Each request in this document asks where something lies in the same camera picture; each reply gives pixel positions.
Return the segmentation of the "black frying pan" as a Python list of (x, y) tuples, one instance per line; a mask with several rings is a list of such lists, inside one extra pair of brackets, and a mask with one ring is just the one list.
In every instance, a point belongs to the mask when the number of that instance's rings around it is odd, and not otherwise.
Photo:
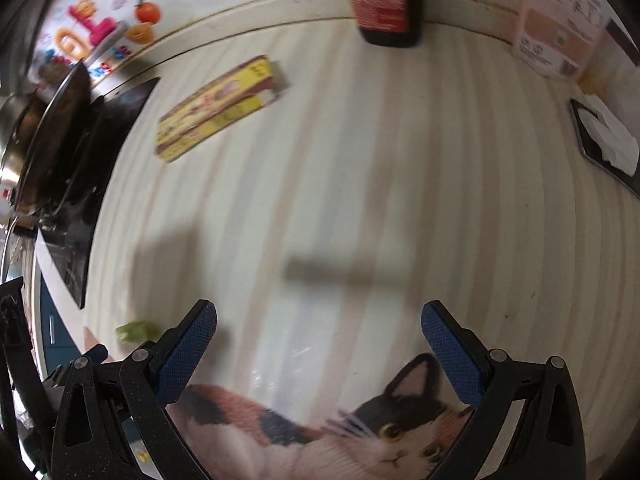
[(51, 200), (54, 173), (76, 136), (70, 129), (90, 105), (84, 63), (64, 77), (50, 101), (38, 92), (13, 93), (1, 107), (1, 203), (10, 220), (29, 217)]

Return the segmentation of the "colourful fruit wall sticker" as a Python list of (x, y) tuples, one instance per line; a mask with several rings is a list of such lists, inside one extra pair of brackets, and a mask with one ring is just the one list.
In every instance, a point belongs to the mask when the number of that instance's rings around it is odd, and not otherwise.
[(51, 0), (29, 80), (53, 88), (81, 63), (98, 82), (157, 40), (162, 18), (160, 0)]

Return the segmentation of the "yellow cling wrap box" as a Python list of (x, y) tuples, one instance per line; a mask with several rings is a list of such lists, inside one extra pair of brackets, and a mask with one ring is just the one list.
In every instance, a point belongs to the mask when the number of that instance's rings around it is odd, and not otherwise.
[(198, 144), (277, 99), (272, 63), (258, 55), (228, 70), (176, 104), (160, 118), (155, 155), (173, 162)]

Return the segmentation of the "black stove top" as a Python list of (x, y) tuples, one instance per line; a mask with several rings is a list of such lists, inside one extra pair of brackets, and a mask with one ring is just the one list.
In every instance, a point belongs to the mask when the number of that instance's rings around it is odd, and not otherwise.
[(62, 194), (40, 221), (44, 244), (78, 308), (85, 307), (94, 231), (115, 162), (159, 81), (154, 77), (113, 99), (100, 96), (90, 104), (75, 127), (80, 138), (64, 167)]

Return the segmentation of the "green vegetable scrap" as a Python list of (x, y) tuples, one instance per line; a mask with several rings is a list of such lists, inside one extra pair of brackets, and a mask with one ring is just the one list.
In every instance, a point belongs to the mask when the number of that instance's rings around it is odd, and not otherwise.
[(160, 330), (150, 321), (131, 321), (115, 328), (120, 344), (143, 344), (145, 341), (158, 341)]

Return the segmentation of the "pink white carton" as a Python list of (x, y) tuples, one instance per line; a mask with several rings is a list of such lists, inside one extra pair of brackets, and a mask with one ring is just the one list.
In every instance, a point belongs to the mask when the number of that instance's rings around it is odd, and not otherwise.
[(538, 74), (576, 80), (611, 18), (606, 0), (523, 0), (512, 53)]

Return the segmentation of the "black tray with tissue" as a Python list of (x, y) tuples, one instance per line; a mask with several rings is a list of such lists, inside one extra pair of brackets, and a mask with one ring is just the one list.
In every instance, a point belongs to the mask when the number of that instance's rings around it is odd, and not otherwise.
[(639, 141), (594, 94), (584, 104), (570, 99), (577, 142), (585, 159), (639, 196)]

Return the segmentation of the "blue kitchen cabinets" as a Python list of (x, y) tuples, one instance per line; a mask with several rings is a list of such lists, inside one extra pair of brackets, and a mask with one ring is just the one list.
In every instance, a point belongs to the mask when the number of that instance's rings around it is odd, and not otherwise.
[(44, 367), (49, 375), (59, 365), (77, 359), (80, 352), (66, 330), (43, 278), (40, 278), (40, 318)]

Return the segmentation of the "cat print table mat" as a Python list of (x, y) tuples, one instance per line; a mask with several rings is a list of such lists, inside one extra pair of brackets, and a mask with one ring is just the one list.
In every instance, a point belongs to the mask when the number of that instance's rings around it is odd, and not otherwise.
[(439, 399), (439, 379), (421, 353), (381, 394), (319, 428), (219, 386), (187, 386), (167, 411), (214, 479), (426, 479), (472, 414)]

